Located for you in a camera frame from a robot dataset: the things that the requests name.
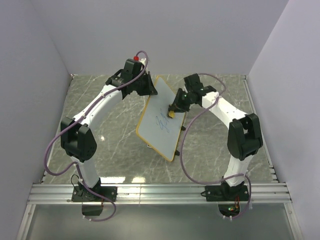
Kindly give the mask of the yellow whiteboard eraser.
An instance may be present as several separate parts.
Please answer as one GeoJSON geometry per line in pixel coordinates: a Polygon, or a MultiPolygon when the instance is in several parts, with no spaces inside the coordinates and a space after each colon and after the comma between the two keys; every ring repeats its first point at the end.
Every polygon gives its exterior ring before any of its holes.
{"type": "Polygon", "coordinates": [[[169,112],[167,113],[167,116],[168,116],[169,118],[173,119],[173,118],[175,117],[175,112],[174,112],[174,111],[169,111],[169,112]]]}

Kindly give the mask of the yellow framed whiteboard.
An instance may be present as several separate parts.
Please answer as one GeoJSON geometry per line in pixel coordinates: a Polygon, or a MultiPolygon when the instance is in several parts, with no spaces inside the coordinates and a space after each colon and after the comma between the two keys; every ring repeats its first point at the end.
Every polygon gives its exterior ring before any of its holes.
{"type": "Polygon", "coordinates": [[[174,102],[176,93],[160,75],[153,81],[157,95],[148,97],[136,127],[136,134],[165,160],[171,162],[178,154],[178,142],[184,113],[168,116],[169,106],[174,102]]]}

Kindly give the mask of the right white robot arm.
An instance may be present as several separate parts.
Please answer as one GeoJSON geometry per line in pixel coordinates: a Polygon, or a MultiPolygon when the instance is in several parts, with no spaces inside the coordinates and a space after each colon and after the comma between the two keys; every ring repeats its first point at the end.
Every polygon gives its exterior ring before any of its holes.
{"type": "Polygon", "coordinates": [[[251,160],[263,146],[260,120],[255,113],[241,111],[223,98],[227,89],[224,83],[222,90],[218,91],[211,85],[204,86],[200,76],[195,73],[184,78],[184,88],[178,89],[167,115],[172,118],[174,113],[186,113],[191,105],[199,105],[204,113],[212,113],[227,127],[230,160],[219,183],[224,184],[220,188],[222,197],[232,200],[238,195],[238,187],[247,180],[251,160]]]}

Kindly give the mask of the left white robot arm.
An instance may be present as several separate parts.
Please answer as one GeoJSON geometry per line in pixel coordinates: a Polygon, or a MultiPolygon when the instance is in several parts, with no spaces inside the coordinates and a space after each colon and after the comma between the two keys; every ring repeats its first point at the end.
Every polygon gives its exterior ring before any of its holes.
{"type": "Polygon", "coordinates": [[[147,69],[147,58],[127,59],[122,69],[109,77],[99,94],[74,117],[64,117],[60,123],[60,144],[71,160],[76,162],[80,183],[86,185],[83,195],[89,201],[101,196],[101,181],[96,171],[94,155],[97,142],[94,130],[107,113],[126,96],[155,96],[157,90],[147,69]]]}

